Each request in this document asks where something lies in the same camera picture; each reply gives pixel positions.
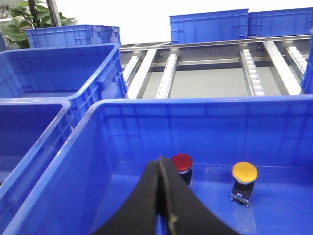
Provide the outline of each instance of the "gray floor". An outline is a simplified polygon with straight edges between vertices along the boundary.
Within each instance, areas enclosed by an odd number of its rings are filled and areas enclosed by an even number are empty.
[[[266,95],[280,95],[269,67],[257,68]],[[163,72],[153,72],[143,98],[155,98]],[[171,98],[247,96],[242,69],[177,71]]]

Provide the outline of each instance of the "yellow button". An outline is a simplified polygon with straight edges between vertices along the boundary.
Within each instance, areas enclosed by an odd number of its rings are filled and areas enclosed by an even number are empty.
[[[251,163],[239,162],[234,165],[232,174],[239,183],[249,184],[258,177],[258,170]]]

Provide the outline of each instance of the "bin floor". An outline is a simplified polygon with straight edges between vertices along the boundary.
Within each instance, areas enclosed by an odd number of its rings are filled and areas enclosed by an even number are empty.
[[[76,92],[28,92],[23,93],[21,98],[32,98],[32,97],[65,97],[71,96]]]
[[[0,155],[0,182],[3,183],[4,180],[9,176],[11,171],[20,162],[23,156],[7,156]]]
[[[120,162],[104,195],[92,231],[100,227],[132,192],[145,162]],[[246,208],[230,200],[232,165],[194,164],[192,191],[226,224],[243,235],[313,234],[313,171],[300,167],[258,166]]]

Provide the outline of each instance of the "red button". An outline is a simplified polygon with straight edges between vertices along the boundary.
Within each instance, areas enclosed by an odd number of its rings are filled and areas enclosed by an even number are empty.
[[[187,171],[192,166],[192,158],[184,153],[178,153],[172,158],[178,171]]]

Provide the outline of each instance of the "green plant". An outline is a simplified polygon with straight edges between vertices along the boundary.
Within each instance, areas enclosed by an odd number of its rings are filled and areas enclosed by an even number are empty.
[[[31,14],[28,1],[22,1],[16,7],[9,10],[13,17],[8,25],[0,26],[3,38],[9,48],[29,48],[29,42],[25,33],[26,29],[53,27],[49,9],[41,0],[35,0],[35,11]],[[60,12],[61,24],[68,25],[75,18],[66,18]]]

